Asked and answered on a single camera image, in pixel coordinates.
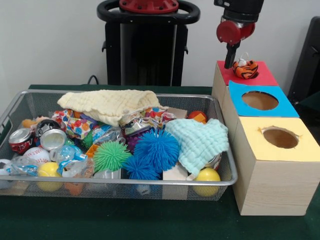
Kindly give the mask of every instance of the baseball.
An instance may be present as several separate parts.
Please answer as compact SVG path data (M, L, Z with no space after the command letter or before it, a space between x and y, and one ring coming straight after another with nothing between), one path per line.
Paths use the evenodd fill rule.
M32 147L23 156L29 157L40 165L50 162L49 152L41 147Z

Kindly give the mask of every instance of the yellow ball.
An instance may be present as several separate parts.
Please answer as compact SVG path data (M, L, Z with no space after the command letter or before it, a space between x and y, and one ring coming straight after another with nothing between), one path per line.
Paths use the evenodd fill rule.
M221 181L219 174L213 168L205 168L199 172L199 175L194 179L195 181ZM215 195L219 187L218 186L193 186L193 190L202 197L211 197Z
M38 177L61 177L57 173L59 165L56 162L47 162L38 169ZM45 192L54 192L61 188L62 182L38 181L38 187Z

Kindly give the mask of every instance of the stuffed tiger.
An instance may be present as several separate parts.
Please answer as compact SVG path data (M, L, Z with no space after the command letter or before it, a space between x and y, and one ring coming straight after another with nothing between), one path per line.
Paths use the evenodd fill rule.
M232 68L238 78L254 79L259 75L258 64L253 60L247 61L245 66L239 66L239 62L235 61Z

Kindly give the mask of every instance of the red box lid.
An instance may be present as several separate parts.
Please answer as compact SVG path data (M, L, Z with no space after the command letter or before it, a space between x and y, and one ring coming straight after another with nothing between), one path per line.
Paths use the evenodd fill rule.
M226 86L229 86L229 81L237 84L245 84L251 86L278 86L278 83L264 61L257 61L259 75L254 79L242 79L237 77L232 68L225 69L225 61L217 61L220 68L223 80Z

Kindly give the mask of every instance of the metal basket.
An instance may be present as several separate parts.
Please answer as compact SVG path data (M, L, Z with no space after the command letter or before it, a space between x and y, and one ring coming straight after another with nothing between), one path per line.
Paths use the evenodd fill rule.
M14 152L8 143L11 133L21 126L24 119L33 119L38 115L51 116L61 110L58 99L67 91L26 90L18 93L9 107L0 117L0 159L12 159ZM158 94L162 106L203 111L208 118L223 122L219 104L207 95ZM0 189L0 195L35 197L75 197L68 190L68 184L78 186L81 198L124 198L124 199L169 199L169 200L209 200L217 201L228 186L238 178L231 150L222 154L218 168L221 181L168 181L168 180L131 180L66 177L33 177L0 175L0 186L10 183L11 187ZM61 182L59 190L48 192L38 187L38 182L54 185ZM213 188L216 194L210 197L198 195L194 186L203 186L202 191Z

